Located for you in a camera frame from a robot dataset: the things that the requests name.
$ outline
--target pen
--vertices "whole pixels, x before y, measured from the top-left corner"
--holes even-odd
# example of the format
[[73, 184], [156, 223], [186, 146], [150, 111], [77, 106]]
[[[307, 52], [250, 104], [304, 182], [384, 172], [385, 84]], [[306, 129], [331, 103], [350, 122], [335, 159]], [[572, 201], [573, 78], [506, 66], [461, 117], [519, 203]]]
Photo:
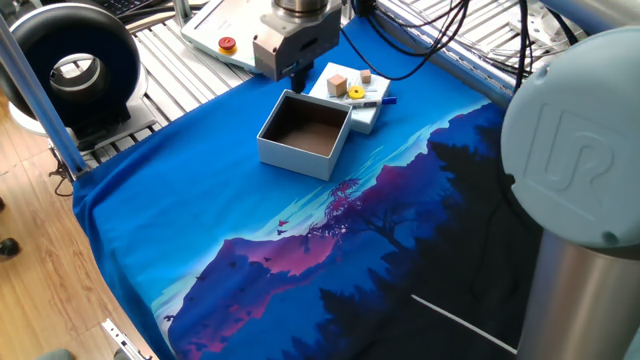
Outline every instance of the pen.
[[388, 97], [382, 99], [358, 99], [358, 100], [344, 100], [341, 103], [345, 105], [351, 105], [355, 107], [377, 107], [380, 105], [392, 105], [397, 102], [395, 97]]

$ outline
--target black cable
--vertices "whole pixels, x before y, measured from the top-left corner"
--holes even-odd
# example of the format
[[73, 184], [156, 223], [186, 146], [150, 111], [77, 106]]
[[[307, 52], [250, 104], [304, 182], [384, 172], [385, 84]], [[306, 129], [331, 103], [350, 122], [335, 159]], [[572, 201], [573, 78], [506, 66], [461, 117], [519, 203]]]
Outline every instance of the black cable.
[[518, 219], [518, 222], [526, 231], [535, 233], [539, 225], [529, 216], [529, 214], [522, 208], [518, 199], [513, 195], [511, 186], [514, 184], [512, 176], [507, 175], [504, 169], [504, 163], [502, 162], [502, 141], [498, 140], [498, 156], [496, 159], [496, 184], [498, 185], [498, 191], [502, 201], [507, 205], [509, 211], [514, 217]]
[[569, 44], [571, 46], [577, 44], [578, 38], [576, 37], [576, 34], [571, 30], [571, 28], [569, 27], [569, 24], [567, 24], [567, 22], [564, 21], [562, 16], [560, 16], [560, 14], [558, 14], [557, 12], [549, 8], [547, 8], [547, 10], [549, 10], [549, 13], [551, 14], [551, 16], [553, 16], [558, 22], [558, 25], [560, 25], [560, 28], [564, 32], [564, 35], [567, 37], [567, 40], [569, 40]]
[[[453, 1], [451, 1], [450, 5], [449, 5], [449, 10], [453, 9]], [[376, 32], [376, 34], [378, 34], [378, 36], [384, 40], [384, 42], [386, 42], [389, 46], [391, 46], [392, 48], [394, 48], [395, 50], [397, 50], [398, 52], [405, 54], [407, 56], [413, 56], [413, 57], [423, 57], [423, 56], [427, 56], [429, 55], [429, 51], [431, 51], [431, 48], [433, 48], [432, 44], [431, 47], [429, 47], [429, 51], [424, 52], [424, 53], [417, 53], [417, 52], [411, 52], [408, 50], [403, 49], [402, 47], [396, 45], [387, 35], [385, 35], [382, 32], [382, 25], [380, 25], [380, 23], [378, 22], [378, 19], [376, 17], [373, 18], [373, 21], [371, 20], [370, 16], [366, 17], [366, 20], [369, 22], [369, 25], [371, 25], [371, 28], [373, 28], [373, 30]], [[445, 19], [444, 23], [446, 24], [449, 21], [449, 15], [447, 15], [447, 18]], [[413, 38], [413, 36], [411, 34], [408, 33], [407, 29], [404, 27], [400, 27], [400, 29], [405, 32], [407, 35], [409, 35], [409, 38], [413, 40], [414, 43], [418, 44], [417, 41], [415, 41], [415, 39]], [[437, 38], [440, 38], [442, 36], [442, 30], [444, 29], [444, 26], [440, 28], [440, 31], [438, 32], [438, 36], [436, 36]]]
[[529, 74], [533, 73], [533, 43], [531, 42], [531, 36], [527, 32], [527, 40], [529, 40], [529, 56], [531, 57], [529, 62]]
[[378, 36], [384, 40], [384, 42], [386, 42], [389, 46], [391, 46], [392, 48], [394, 48], [396, 51], [405, 54], [407, 56], [414, 56], [414, 57], [423, 57], [423, 56], [427, 56], [429, 55], [429, 51], [424, 52], [424, 53], [415, 53], [415, 52], [411, 52], [408, 50], [405, 50], [403, 48], [401, 48], [400, 46], [396, 45], [393, 41], [391, 41], [391, 39], [389, 39], [380, 29], [378, 29], [378, 26], [380, 24], [378, 24], [378, 21], [374, 18], [374, 21], [371, 20], [371, 17], [367, 16], [365, 17], [365, 19], [369, 22], [369, 25], [371, 25], [371, 28], [373, 28], [373, 31], [376, 32], [376, 34], [378, 34]]
[[[365, 64], [367, 64], [367, 66], [369, 66], [369, 68], [374, 71], [376, 74], [380, 75], [381, 77], [387, 79], [387, 80], [392, 80], [392, 81], [399, 81], [399, 80], [404, 80], [408, 77], [410, 77], [411, 75], [415, 74], [418, 70], [420, 70], [420, 68], [431, 58], [431, 56], [433, 56], [433, 54], [437, 53], [438, 51], [442, 50], [443, 48], [445, 48], [447, 45], [449, 45], [449, 43], [451, 43], [451, 41], [453, 41], [453, 39], [458, 35], [458, 33], [460, 32], [460, 29], [462, 28], [462, 24], [464, 23], [464, 19], [467, 16], [467, 10], [469, 9], [469, 0], [462, 0], [462, 2], [464, 3], [464, 5], [462, 7], [460, 7], [458, 9], [458, 11], [456, 12], [455, 16], [453, 17], [452, 21], [447, 24], [447, 26], [445, 27], [444, 31], [442, 32], [442, 37], [437, 38], [433, 45], [431, 50], [429, 51], [429, 53], [422, 59], [422, 61], [418, 64], [418, 66], [416, 66], [413, 70], [411, 70], [408, 74], [405, 74], [403, 76], [398, 76], [398, 77], [392, 77], [392, 76], [388, 76], [385, 75], [383, 73], [381, 73], [378, 69], [375, 68], [375, 66], [373, 66], [373, 64], [371, 64], [371, 62], [369, 62], [364, 55], [362, 55], [362, 53], [356, 48], [356, 46], [353, 44], [353, 42], [351, 41], [351, 39], [349, 38], [349, 36], [347, 35], [347, 33], [344, 31], [344, 29], [340, 29], [340, 32], [342, 32], [342, 35], [344, 36], [345, 40], [347, 40], [347, 42], [349, 43], [349, 45], [353, 48], [353, 50], [356, 52], [356, 54], [358, 55], [358, 57], [360, 57], [360, 59], [362, 59], [362, 61], [364, 61]], [[458, 23], [458, 26], [456, 27], [456, 29], [454, 30], [453, 34], [444, 42], [441, 44], [442, 38], [444, 38], [445, 34], [448, 33], [449, 29], [451, 28], [451, 26], [453, 25], [453, 23], [455, 22], [455, 20], [458, 18], [458, 16], [460, 15], [460, 13], [462, 13], [462, 18], [460, 19], [460, 22]]]
[[471, 285], [469, 285], [469, 293], [471, 293], [471, 297], [479, 303], [482, 303], [482, 300], [480, 300], [476, 296], [475, 291], [473, 291], [473, 287], [478, 281], [478, 277], [480, 276], [480, 272], [482, 271], [482, 267], [484, 266], [484, 258], [487, 256], [487, 248], [489, 247], [489, 237], [491, 236], [491, 223], [493, 222], [493, 218], [498, 213], [498, 210], [500, 209], [500, 205], [502, 205], [503, 201], [504, 201], [504, 198], [501, 198], [500, 200], [498, 200], [498, 203], [496, 203], [496, 205], [493, 207], [493, 210], [491, 210], [491, 212], [489, 213], [489, 217], [487, 218], [487, 226], [484, 228], [484, 237], [482, 238], [482, 249], [480, 251], [480, 263], [478, 264], [478, 268], [476, 269], [476, 271], [473, 273], [473, 278], [471, 279]]
[[[478, 55], [480, 55], [480, 57], [484, 61], [488, 62], [490, 65], [493, 65], [493, 66], [499, 68], [500, 70], [502, 70], [504, 72], [507, 72], [507, 73], [509, 73], [511, 75], [517, 75], [518, 74], [518, 68], [513, 66], [513, 65], [507, 64], [507, 63], [502, 62], [500, 60], [492, 59], [492, 58], [490, 58], [490, 57], [488, 57], [486, 55], [482, 55], [482, 54], [478, 54]], [[528, 76], [531, 76], [531, 74], [532, 74], [531, 70], [526, 70], [525, 73], [524, 73], [524, 76], [528, 77]]]
[[445, 13], [436, 16], [433, 20], [425, 21], [422, 24], [406, 24], [406, 23], [400, 22], [398, 19], [394, 18], [393, 15], [389, 14], [383, 9], [377, 8], [376, 10], [398, 26], [405, 27], [405, 28], [419, 28], [419, 27], [431, 25], [436, 21], [441, 20], [445, 16], [449, 16], [449, 14], [453, 12], [453, 10], [462, 6], [463, 3], [465, 3], [465, 0], [458, 1], [455, 6], [450, 6], [449, 10], [447, 10]]
[[516, 74], [516, 86], [514, 93], [522, 86], [524, 80], [524, 62], [527, 57], [527, 39], [529, 38], [529, 10], [527, 0], [519, 0], [520, 3], [520, 57], [518, 59], [518, 73]]
[[62, 162], [62, 160], [60, 160], [60, 158], [56, 155], [55, 150], [53, 150], [53, 148], [49, 148], [49, 151], [51, 152], [51, 154], [53, 155], [53, 158], [56, 159], [56, 161], [58, 162], [58, 164], [56, 165], [56, 169], [54, 171], [49, 172], [49, 177], [52, 176], [60, 176], [60, 182], [58, 183], [58, 186], [56, 186], [56, 189], [53, 191], [56, 195], [60, 196], [60, 197], [70, 197], [73, 196], [73, 190], [71, 190], [71, 193], [69, 194], [62, 194], [60, 193], [60, 187], [62, 186], [62, 184], [64, 183], [65, 180], [69, 180], [71, 179], [71, 175], [69, 173], [69, 168], [67, 167], [67, 165]]
[[[198, 11], [198, 10], [201, 10], [204, 7], [204, 5], [206, 4], [190, 5], [190, 7], [192, 11]], [[162, 7], [151, 8], [151, 9], [131, 11], [126, 14], [117, 16], [117, 19], [120, 20], [120, 22], [122, 22], [123, 24], [127, 24], [133, 21], [136, 21], [139, 18], [161, 14], [165, 12], [173, 12], [173, 11], [175, 11], [175, 8], [173, 6], [162, 6]]]

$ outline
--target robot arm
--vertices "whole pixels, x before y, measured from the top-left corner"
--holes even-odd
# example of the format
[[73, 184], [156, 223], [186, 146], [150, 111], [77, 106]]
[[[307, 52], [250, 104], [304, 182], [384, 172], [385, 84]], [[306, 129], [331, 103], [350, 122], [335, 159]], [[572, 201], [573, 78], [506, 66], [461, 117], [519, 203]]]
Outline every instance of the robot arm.
[[626, 25], [640, 25], [637, 0], [541, 0], [589, 34]]
[[273, 0], [261, 17], [253, 39], [256, 68], [280, 81], [291, 77], [292, 90], [302, 92], [315, 58], [338, 45], [340, 0]]

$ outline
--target wooden block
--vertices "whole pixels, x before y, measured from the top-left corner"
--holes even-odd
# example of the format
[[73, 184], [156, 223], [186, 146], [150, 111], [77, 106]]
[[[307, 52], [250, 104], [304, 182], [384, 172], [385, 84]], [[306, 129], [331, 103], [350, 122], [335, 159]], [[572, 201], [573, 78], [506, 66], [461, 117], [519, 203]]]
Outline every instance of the wooden block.
[[371, 84], [371, 70], [360, 71], [360, 79], [363, 84]]
[[336, 74], [327, 79], [327, 90], [333, 96], [342, 96], [347, 93], [347, 79]]

